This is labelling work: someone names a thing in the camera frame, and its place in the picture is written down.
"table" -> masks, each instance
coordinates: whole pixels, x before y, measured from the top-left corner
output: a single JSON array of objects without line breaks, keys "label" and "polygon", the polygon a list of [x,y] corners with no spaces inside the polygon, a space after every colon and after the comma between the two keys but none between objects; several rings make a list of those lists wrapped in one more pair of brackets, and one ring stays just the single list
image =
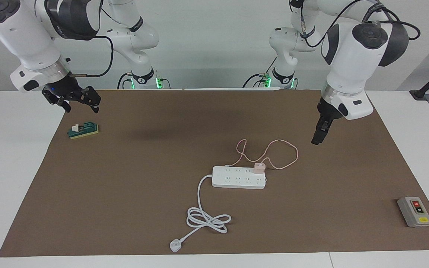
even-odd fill
[{"label": "table", "polygon": [[[408,92],[369,91],[393,140],[429,199],[429,104]],[[41,164],[63,110],[40,92],[0,92],[0,247]],[[240,255],[0,258],[0,267],[429,267],[429,251]]]}]

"white power cord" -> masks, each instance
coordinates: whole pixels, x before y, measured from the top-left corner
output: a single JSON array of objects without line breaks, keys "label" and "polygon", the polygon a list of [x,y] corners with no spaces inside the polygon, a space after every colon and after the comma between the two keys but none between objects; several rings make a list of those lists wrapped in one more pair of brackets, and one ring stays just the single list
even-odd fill
[{"label": "white power cord", "polygon": [[221,214],[216,217],[211,217],[208,213],[204,212],[201,208],[201,199],[200,199],[200,188],[201,184],[206,178],[212,178],[213,175],[204,176],[200,183],[198,184],[198,207],[191,207],[187,211],[186,224],[189,227],[195,228],[193,231],[189,232],[186,236],[183,236],[181,239],[174,239],[170,243],[170,249],[173,252],[177,252],[182,248],[182,243],[194,232],[198,231],[203,227],[210,227],[217,232],[225,234],[228,232],[225,224],[228,224],[231,221],[231,216],[228,214]]}]

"pink cable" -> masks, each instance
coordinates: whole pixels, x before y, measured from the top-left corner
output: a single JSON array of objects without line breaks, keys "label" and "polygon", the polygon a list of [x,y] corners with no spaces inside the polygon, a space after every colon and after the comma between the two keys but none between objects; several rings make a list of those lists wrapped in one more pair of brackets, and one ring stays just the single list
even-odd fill
[{"label": "pink cable", "polygon": [[[244,144],[244,146],[243,146],[243,151],[239,151],[239,145],[240,145],[240,143],[242,143],[242,142],[245,142],[245,144]],[[296,161],[299,159],[299,150],[298,150],[298,148],[297,148],[297,147],[295,147],[293,144],[291,144],[291,143],[290,143],[290,142],[288,142],[288,141],[285,141],[285,140],[274,140],[274,141],[270,142],[270,143],[267,145],[266,150],[264,151],[264,154],[262,154],[262,156],[260,156],[260,157],[259,157],[258,159],[256,159],[256,160],[251,160],[251,159],[249,159],[249,158],[247,157],[247,155],[244,153],[244,152],[245,152],[245,148],[246,148],[246,144],[247,144],[247,139],[242,139],[242,140],[240,140],[240,141],[238,142],[238,144],[236,145],[236,151],[240,154],[240,157],[239,157],[238,161],[236,161],[236,163],[234,163],[234,164],[232,164],[232,165],[229,165],[229,166],[234,166],[234,165],[236,165],[237,163],[239,163],[239,162],[241,161],[241,159],[243,159],[243,156],[247,159],[247,161],[250,161],[251,163],[256,163],[256,162],[257,162],[257,161],[259,161],[263,156],[265,156],[265,155],[266,155],[267,150],[269,149],[269,146],[271,146],[271,144],[273,144],[273,143],[275,143],[275,142],[283,142],[283,143],[289,144],[291,147],[293,147],[294,149],[296,149],[296,159],[294,159],[294,161],[292,161],[291,163],[289,163],[288,165],[283,166],[283,167],[276,167],[276,166],[274,166],[274,164],[271,162],[271,158],[269,158],[269,157],[264,158],[264,159],[261,161],[261,163],[263,163],[263,162],[267,159],[267,160],[269,160],[269,163],[271,164],[271,166],[273,166],[273,168],[274,168],[274,169],[277,169],[277,170],[285,169],[285,168],[287,168],[288,166],[291,166],[293,163],[296,163]]]}]

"charging cable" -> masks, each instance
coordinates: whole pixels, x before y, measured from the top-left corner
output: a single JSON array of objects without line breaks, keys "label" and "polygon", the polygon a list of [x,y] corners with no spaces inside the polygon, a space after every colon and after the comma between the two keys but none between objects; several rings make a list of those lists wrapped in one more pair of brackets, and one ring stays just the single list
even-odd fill
[{"label": "charging cable", "polygon": [[[240,145],[242,142],[244,142],[243,151],[239,151],[239,145]],[[263,158],[263,157],[267,154],[267,151],[268,151],[269,147],[270,147],[273,143],[276,143],[276,142],[283,142],[283,143],[285,143],[285,144],[287,144],[287,145],[291,146],[292,148],[296,149],[296,159],[294,159],[291,163],[289,163],[289,164],[287,164],[287,165],[285,165],[285,166],[283,166],[283,167],[277,167],[277,166],[274,166],[274,164],[273,164],[273,163],[272,163],[272,161],[271,161],[271,158],[269,158],[269,157],[265,157],[263,160],[261,160],[261,158]],[[295,147],[293,144],[291,144],[290,142],[285,141],[285,140],[277,139],[277,140],[274,140],[274,141],[270,142],[270,143],[267,145],[267,147],[266,147],[266,149],[265,149],[265,151],[264,151],[264,154],[262,154],[262,156],[259,156],[259,158],[257,158],[256,160],[251,160],[251,159],[249,159],[249,158],[247,157],[247,155],[245,154],[246,144],[247,144],[247,139],[242,139],[242,140],[240,140],[240,141],[238,142],[238,144],[236,145],[236,151],[238,152],[238,154],[240,154],[239,159],[238,159],[238,161],[236,161],[236,162],[235,162],[235,163],[233,163],[232,165],[228,165],[228,166],[234,166],[234,165],[236,165],[237,163],[239,163],[239,162],[243,159],[243,156],[244,156],[244,157],[246,158],[246,160],[247,160],[247,161],[250,161],[251,163],[257,163],[259,160],[261,160],[261,163],[260,163],[260,164],[263,164],[263,163],[264,163],[264,161],[265,161],[265,160],[267,160],[267,161],[269,161],[269,163],[271,164],[271,166],[272,166],[274,169],[276,169],[276,170],[281,170],[281,169],[285,169],[285,168],[287,168],[287,167],[291,166],[293,163],[296,163],[296,162],[298,161],[298,159],[299,159],[299,149],[298,149],[297,147]]]},{"label": "charging cable", "polygon": [[204,182],[206,178],[212,178],[213,175],[206,175],[198,184],[198,207],[191,207],[187,211],[186,224],[189,227],[194,228],[193,231],[189,232],[186,236],[183,236],[181,239],[174,239],[170,243],[170,249],[175,253],[182,248],[182,243],[185,241],[190,235],[198,231],[203,227],[210,227],[211,229],[225,234],[228,232],[225,224],[228,224],[231,221],[231,216],[228,214],[221,214],[216,217],[211,217],[208,213],[206,213],[201,207],[201,199],[200,199],[200,189],[201,184]]}]

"white power strip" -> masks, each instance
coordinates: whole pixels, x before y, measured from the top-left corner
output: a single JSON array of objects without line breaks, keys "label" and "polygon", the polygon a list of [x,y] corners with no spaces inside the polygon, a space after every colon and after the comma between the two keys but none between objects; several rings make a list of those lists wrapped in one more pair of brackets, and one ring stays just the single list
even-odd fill
[{"label": "white power strip", "polygon": [[211,184],[222,188],[264,189],[266,176],[254,174],[252,167],[215,166]]}]

